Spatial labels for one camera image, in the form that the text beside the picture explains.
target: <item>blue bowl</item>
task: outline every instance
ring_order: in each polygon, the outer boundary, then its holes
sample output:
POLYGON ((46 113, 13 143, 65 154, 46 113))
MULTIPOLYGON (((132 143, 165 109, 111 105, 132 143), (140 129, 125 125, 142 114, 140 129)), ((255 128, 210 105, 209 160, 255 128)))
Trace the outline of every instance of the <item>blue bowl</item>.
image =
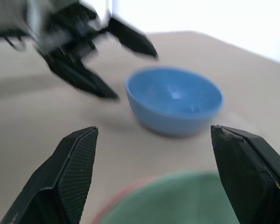
POLYGON ((210 80, 176 68, 138 71, 128 79, 126 90, 136 118, 144 126, 172 136, 199 131, 224 102, 210 80))

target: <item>robotic arm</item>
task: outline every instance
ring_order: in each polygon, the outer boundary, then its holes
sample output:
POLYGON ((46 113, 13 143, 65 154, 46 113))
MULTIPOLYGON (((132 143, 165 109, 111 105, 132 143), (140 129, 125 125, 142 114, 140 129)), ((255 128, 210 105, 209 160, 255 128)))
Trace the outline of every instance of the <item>robotic arm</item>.
POLYGON ((89 25, 98 19, 95 10, 79 0, 0 0, 0 38, 14 48, 11 37, 20 41, 22 37, 33 39, 50 70, 65 82, 100 98, 118 99, 117 94, 81 62, 97 51, 93 40, 111 34, 132 52, 154 59, 158 55, 143 34, 119 18, 109 15, 104 27, 89 25))
MULTIPOLYGON (((89 127, 63 138, 32 174, 0 224, 79 223, 91 184, 97 137, 98 129, 89 127)), ((212 126, 211 140, 238 222, 280 224, 280 156, 276 151, 260 136, 225 126, 212 126)))

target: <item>textured gripper pad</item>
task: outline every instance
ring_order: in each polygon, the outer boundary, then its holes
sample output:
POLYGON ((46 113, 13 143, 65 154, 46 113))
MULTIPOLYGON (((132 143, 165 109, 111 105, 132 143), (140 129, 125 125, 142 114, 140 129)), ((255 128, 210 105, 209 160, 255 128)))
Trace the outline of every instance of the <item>textured gripper pad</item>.
POLYGON ((211 128, 222 185, 241 224, 276 224, 280 179, 243 137, 211 128))
POLYGON ((80 138, 60 176, 58 192, 71 224, 78 224, 84 209, 92 178, 98 132, 80 138))

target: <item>tabletop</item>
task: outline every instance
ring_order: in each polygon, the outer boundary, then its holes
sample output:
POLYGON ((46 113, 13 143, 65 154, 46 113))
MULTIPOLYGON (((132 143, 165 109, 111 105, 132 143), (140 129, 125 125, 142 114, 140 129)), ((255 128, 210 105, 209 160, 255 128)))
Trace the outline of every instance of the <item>tabletop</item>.
POLYGON ((142 177, 216 170, 210 129, 182 139, 151 133, 135 120, 125 81, 147 66, 175 66, 213 80, 225 106, 212 124, 265 138, 280 154, 280 64, 199 33, 150 35, 160 60, 133 56, 114 40, 98 42, 85 63, 120 96, 114 103, 83 94, 52 75, 31 45, 17 53, 0 42, 0 220, 59 141, 99 129, 90 192, 81 223, 115 192, 142 177))

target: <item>bowl rim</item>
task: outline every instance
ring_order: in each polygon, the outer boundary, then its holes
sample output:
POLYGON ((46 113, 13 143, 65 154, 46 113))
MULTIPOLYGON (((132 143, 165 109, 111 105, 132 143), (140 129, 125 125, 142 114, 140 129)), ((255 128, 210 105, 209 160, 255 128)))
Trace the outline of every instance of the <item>bowl rim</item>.
POLYGON ((182 69, 182 68, 177 68, 177 67, 173 67, 173 66, 164 66, 164 67, 158 67, 158 66, 151 66, 151 67, 146 67, 144 69, 138 69, 136 70, 135 72, 132 73, 132 75, 127 79, 126 81, 126 91, 128 93, 128 95, 134 100, 136 101, 138 104, 140 104, 141 106, 143 106, 144 108, 148 109, 148 110, 151 110, 153 111, 154 113, 157 113, 161 116, 164 116, 164 117, 168 117, 168 118, 174 118, 174 119, 207 119, 207 118, 211 118, 213 117, 214 115, 216 115, 218 113, 218 111, 220 110, 220 108, 223 107, 224 105, 224 102, 225 102, 225 99, 224 99, 224 96, 223 96, 223 93, 221 91, 221 89, 214 83, 212 82, 211 80, 209 80, 208 78, 206 78, 205 76, 199 74, 199 73, 196 73, 196 72, 193 72, 191 70, 187 70, 187 69, 182 69), (196 76, 198 78, 201 78, 203 79, 204 81, 206 82, 209 82, 211 85, 213 85, 217 90, 218 92, 220 93, 221 95, 221 102, 209 109, 209 110, 206 110, 206 111, 203 111, 203 112, 200 112, 198 114, 189 114, 189 115, 176 115, 176 114, 168 114, 168 113, 165 113, 163 111, 160 111, 160 110, 157 110, 155 109, 154 107, 150 106, 149 104, 146 104, 140 100, 138 100, 131 92, 130 92, 130 89, 129 89, 129 84, 130 82, 132 81, 132 79, 134 79, 136 76, 139 76, 141 75, 143 72, 146 72, 146 71, 153 71, 153 70, 176 70, 176 71, 180 71, 180 72, 186 72, 188 73, 189 75, 193 75, 193 76, 196 76))

